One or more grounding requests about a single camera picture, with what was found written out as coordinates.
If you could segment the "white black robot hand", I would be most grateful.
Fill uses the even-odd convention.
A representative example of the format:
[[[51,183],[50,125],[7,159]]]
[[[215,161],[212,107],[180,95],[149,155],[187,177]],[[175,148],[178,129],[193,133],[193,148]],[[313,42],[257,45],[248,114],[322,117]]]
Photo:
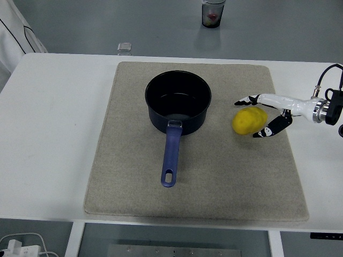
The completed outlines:
[[[293,116],[303,116],[308,121],[314,122],[317,101],[315,99],[305,101],[275,94],[258,94],[247,96],[234,103],[237,106],[257,104],[275,108],[281,112],[265,128],[253,134],[254,138],[264,138],[272,137],[286,129],[292,124]]]

